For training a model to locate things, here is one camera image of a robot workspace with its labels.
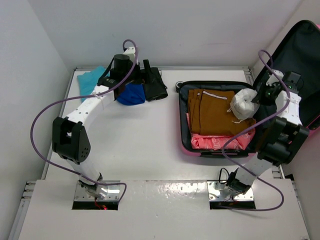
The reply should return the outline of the brown garment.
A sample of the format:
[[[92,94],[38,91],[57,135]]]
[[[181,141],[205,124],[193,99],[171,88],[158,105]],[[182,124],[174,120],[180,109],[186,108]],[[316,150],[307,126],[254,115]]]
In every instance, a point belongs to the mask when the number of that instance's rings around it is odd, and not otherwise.
[[[232,137],[256,124],[254,118],[240,121],[230,110],[234,91],[190,89],[188,115],[190,130],[202,136]]]

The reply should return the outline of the royal blue garment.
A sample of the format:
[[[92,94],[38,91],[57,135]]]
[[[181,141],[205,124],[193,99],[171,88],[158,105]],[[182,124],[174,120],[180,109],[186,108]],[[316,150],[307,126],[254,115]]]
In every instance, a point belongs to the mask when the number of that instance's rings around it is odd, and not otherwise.
[[[143,104],[146,101],[143,85],[129,83],[116,100],[125,106]]]

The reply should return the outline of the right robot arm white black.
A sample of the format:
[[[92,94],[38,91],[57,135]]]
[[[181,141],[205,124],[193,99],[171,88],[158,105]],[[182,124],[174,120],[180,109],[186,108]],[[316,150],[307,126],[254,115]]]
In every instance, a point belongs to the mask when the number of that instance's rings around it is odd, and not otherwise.
[[[292,161],[309,135],[300,119],[297,89],[301,76],[289,71],[275,70],[262,86],[256,99],[263,105],[275,104],[276,115],[256,145],[257,158],[231,172],[225,189],[230,196],[245,194],[266,170]]]

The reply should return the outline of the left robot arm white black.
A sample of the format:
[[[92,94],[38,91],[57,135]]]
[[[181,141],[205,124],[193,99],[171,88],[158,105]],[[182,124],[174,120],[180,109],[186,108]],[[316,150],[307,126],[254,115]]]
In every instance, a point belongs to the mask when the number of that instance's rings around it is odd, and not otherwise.
[[[99,76],[91,94],[66,117],[52,123],[52,150],[66,160],[79,176],[80,185],[93,197],[100,198],[108,184],[89,159],[91,144],[87,130],[95,118],[119,98],[128,84],[139,85],[147,80],[152,68],[147,59],[140,68],[137,56],[125,52],[116,54]]]

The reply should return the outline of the white drawstring bag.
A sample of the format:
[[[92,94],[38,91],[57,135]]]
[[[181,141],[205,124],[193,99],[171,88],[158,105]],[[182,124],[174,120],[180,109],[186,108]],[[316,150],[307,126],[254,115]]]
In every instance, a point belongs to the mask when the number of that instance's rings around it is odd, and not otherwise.
[[[255,90],[245,88],[234,95],[230,102],[230,108],[227,110],[228,113],[232,112],[236,117],[236,120],[232,121],[233,123],[239,124],[255,115],[260,105],[252,103],[252,99],[257,94]]]

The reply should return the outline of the black leather pouch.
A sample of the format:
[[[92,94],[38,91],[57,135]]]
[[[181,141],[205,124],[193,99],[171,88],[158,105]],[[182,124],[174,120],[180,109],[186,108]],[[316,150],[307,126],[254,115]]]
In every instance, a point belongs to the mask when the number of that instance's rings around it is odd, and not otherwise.
[[[152,90],[145,90],[145,87],[143,84],[145,99],[148,102],[151,102],[151,101],[161,100],[168,97],[167,86],[164,84],[158,68],[151,67],[151,73],[155,75],[154,88]]]

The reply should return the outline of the pink patterned garment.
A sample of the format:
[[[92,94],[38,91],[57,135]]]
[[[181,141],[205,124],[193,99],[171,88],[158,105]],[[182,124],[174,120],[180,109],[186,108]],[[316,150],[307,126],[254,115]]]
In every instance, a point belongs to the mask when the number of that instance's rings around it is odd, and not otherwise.
[[[237,135],[238,132],[242,132],[256,123],[254,118],[249,118],[241,123],[233,123],[233,121],[236,120],[236,117],[232,112],[227,112],[227,110],[216,112],[215,115],[213,113],[210,115],[205,114],[204,117],[209,117],[208,123],[213,125],[208,127],[213,127],[213,130],[217,130],[218,135],[201,135],[192,132],[189,113],[186,113],[187,124],[191,133],[191,147],[196,150],[221,150],[225,143],[233,136]],[[249,132],[232,140],[231,143],[226,146],[226,149],[245,150],[255,133],[256,130],[253,128]]]

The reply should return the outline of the pink suitcase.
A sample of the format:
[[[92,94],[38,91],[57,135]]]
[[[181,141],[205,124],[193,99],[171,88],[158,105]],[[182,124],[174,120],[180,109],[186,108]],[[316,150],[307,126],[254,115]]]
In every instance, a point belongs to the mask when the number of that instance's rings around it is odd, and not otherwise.
[[[314,133],[320,126],[320,27],[310,20],[301,20],[286,34],[272,55],[273,67],[282,73],[294,71],[300,75],[297,90],[301,96],[299,116],[303,126]],[[252,86],[235,81],[186,81],[177,82],[179,95],[179,115],[182,149],[186,154],[196,157],[219,158],[220,149],[213,150],[207,145],[200,148],[203,137],[194,137],[190,133],[188,117],[188,93],[193,89],[234,91],[235,97],[227,104],[236,121],[253,117],[260,121],[275,113],[276,106],[264,106],[254,103],[262,84],[270,73],[263,68]]]

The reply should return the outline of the light blue shirt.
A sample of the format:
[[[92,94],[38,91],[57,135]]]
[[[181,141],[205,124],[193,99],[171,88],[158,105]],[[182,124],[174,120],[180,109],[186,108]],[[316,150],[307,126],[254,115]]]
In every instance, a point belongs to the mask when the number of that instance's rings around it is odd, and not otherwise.
[[[85,72],[82,75],[77,76],[77,81],[79,85],[80,96],[91,95],[95,86],[98,83],[99,78],[106,71],[103,66],[98,66],[94,70]]]

